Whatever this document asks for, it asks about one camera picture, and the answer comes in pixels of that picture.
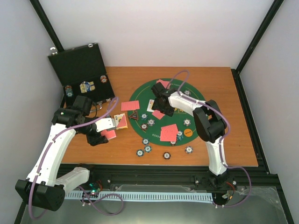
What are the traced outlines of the blue white chip mat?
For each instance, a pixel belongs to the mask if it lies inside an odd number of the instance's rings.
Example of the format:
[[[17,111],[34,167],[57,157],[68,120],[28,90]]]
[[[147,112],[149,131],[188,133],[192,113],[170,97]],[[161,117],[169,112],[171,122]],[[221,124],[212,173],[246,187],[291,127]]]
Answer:
[[[149,119],[147,123],[148,123],[149,126],[153,126],[155,124],[155,120],[154,119]]]
[[[189,126],[189,125],[191,124],[191,121],[190,121],[189,119],[185,119],[185,120],[183,121],[183,124],[184,124],[185,126]]]

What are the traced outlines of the dealt pink card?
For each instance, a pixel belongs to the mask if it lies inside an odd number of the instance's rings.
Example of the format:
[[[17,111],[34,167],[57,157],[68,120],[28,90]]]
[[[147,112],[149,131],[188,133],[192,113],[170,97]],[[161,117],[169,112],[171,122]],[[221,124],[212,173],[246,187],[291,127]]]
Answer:
[[[139,109],[140,109],[140,105],[138,100],[121,103],[121,111],[133,111]]]

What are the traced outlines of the orange big blind button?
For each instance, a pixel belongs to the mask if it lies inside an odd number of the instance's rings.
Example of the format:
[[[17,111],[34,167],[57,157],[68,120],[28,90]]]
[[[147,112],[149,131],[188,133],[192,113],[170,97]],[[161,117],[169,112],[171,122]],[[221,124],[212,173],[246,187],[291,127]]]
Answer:
[[[193,131],[191,129],[187,128],[184,130],[184,135],[186,137],[191,137],[193,135]]]

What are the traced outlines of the green blue chip stack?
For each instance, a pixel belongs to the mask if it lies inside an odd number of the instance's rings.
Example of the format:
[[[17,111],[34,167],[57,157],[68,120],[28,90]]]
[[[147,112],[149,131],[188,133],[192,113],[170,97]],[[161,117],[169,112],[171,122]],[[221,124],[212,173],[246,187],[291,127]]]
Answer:
[[[144,151],[141,150],[141,149],[139,149],[139,150],[137,150],[136,155],[137,155],[138,157],[142,157],[142,156],[144,156]]]

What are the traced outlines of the blue white chip stack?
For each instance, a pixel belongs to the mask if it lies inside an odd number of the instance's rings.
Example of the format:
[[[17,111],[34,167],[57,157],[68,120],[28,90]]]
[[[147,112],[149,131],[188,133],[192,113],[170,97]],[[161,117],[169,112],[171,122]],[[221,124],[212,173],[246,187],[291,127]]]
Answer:
[[[186,146],[186,147],[185,147],[185,152],[186,152],[187,154],[191,154],[191,153],[193,152],[193,148],[192,148],[191,146]]]

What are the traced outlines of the pink-backed card deck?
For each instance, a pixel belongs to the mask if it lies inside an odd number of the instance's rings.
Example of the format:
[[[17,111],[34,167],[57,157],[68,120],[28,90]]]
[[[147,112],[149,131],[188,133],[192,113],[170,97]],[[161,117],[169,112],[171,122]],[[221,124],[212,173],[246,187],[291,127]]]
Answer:
[[[100,132],[102,136],[105,136],[108,140],[116,138],[116,132],[115,130],[103,130]]]

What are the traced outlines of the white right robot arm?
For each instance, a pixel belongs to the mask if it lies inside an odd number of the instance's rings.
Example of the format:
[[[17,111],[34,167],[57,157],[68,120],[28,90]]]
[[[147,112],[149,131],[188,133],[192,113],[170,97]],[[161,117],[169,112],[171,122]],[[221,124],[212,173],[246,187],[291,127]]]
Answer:
[[[155,93],[153,108],[167,116],[174,109],[190,114],[195,123],[198,136],[206,143],[209,158],[209,182],[214,188],[228,179],[228,165],[224,153],[224,138],[230,125],[213,100],[202,101],[183,94],[180,91]]]

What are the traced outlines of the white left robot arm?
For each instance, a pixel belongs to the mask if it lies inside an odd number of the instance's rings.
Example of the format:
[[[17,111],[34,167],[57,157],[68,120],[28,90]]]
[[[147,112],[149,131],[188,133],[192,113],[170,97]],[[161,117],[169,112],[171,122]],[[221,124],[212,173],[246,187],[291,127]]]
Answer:
[[[86,136],[88,144],[96,146],[108,142],[101,135],[104,130],[113,130],[116,124],[106,112],[101,117],[90,118],[92,100],[77,96],[73,105],[55,111],[50,133],[42,153],[25,180],[18,180],[15,190],[23,202],[30,206],[56,211],[66,194],[83,184],[87,188],[96,185],[97,176],[87,168],[76,167],[58,178],[62,158],[76,134]]]

